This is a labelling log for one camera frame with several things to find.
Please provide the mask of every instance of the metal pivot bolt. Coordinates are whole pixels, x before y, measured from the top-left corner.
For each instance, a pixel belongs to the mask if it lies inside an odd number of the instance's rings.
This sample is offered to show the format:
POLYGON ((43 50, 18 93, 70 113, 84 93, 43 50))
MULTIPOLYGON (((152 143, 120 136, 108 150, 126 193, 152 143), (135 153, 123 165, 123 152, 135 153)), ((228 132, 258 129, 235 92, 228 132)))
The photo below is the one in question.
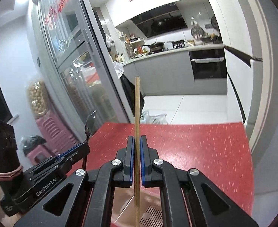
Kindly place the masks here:
POLYGON ((189 170, 190 175, 197 176, 199 174, 199 170, 196 168, 192 168, 189 170))
POLYGON ((120 165, 121 164, 121 160, 119 160, 119 159, 114 159, 114 160, 112 160, 112 165, 113 166, 118 166, 118 165, 120 165))
POLYGON ((83 176, 85 174, 85 171, 84 169, 78 169, 75 173, 77 176, 83 176))
POLYGON ((154 163, 155 163, 156 165, 162 165, 162 164, 163 164, 163 160, 162 160, 162 159, 155 159, 155 160, 154 160, 154 163))

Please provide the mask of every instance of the floor tile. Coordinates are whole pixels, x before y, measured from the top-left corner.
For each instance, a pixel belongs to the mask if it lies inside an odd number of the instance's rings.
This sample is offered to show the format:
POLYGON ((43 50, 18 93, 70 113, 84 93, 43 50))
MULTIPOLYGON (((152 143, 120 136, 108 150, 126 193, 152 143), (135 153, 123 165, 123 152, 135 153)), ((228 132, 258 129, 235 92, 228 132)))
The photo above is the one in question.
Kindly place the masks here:
POLYGON ((186 95, 178 111, 227 112, 227 95, 186 95))
POLYGON ((227 123, 226 112, 177 111, 170 124, 221 124, 227 123))
POLYGON ((146 96, 143 110, 177 111, 183 96, 146 96))
POLYGON ((153 109, 149 109, 148 111, 149 111, 149 115, 166 114, 166 121, 169 124, 173 120, 174 115, 176 114, 176 111, 170 111, 170 110, 153 110, 153 109))

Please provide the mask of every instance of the black range hood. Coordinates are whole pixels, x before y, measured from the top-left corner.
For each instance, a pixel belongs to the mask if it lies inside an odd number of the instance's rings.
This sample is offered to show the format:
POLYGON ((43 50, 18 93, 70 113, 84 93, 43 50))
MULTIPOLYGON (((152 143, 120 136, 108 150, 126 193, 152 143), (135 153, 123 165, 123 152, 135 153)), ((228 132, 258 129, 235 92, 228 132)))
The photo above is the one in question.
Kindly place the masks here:
POLYGON ((147 38, 187 28, 175 3, 154 8, 131 18, 131 20, 147 38))

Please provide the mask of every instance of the oven door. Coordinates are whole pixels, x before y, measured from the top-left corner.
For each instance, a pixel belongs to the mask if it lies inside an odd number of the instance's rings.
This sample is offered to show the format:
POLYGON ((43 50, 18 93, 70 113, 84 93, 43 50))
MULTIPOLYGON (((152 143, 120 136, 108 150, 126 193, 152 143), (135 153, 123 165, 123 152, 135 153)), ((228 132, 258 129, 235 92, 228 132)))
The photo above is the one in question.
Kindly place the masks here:
POLYGON ((227 78, 224 50, 189 52, 194 79, 227 78))

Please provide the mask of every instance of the red table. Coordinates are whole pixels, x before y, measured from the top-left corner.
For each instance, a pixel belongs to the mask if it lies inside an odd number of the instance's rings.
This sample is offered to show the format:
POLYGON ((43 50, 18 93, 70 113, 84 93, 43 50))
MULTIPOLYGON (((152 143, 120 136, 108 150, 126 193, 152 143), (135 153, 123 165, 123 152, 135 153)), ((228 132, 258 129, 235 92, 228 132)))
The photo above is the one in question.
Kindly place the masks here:
MULTIPOLYGON (((148 146, 174 167, 197 168, 251 215, 253 167, 242 123, 217 125, 140 125, 148 146)), ((133 124, 105 123, 91 138, 87 170, 98 169, 126 147, 133 124)), ((69 174, 81 168, 82 161, 69 174)))

